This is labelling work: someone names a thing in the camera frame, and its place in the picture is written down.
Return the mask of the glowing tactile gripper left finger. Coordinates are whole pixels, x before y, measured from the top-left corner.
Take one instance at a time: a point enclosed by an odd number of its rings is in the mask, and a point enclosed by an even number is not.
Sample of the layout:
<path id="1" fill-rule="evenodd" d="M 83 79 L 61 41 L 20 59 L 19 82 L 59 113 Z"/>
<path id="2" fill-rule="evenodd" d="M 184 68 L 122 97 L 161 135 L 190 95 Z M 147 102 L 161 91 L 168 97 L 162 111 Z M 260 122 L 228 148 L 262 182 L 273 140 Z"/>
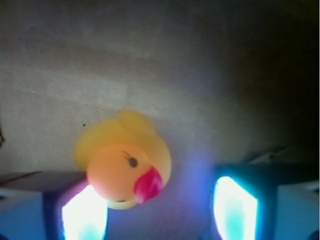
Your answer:
<path id="1" fill-rule="evenodd" d="M 0 177 L 2 240 L 104 240 L 108 202 L 84 172 L 14 172 Z"/>

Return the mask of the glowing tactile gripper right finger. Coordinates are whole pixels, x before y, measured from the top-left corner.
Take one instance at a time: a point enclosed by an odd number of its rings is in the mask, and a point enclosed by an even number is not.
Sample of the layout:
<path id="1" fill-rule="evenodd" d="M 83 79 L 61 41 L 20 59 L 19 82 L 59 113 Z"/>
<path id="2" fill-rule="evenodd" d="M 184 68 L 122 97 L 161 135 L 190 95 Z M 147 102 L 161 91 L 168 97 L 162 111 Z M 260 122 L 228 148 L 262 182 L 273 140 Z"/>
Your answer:
<path id="1" fill-rule="evenodd" d="M 212 214 L 222 240 L 317 240 L 320 169 L 239 163 L 215 170 Z"/>

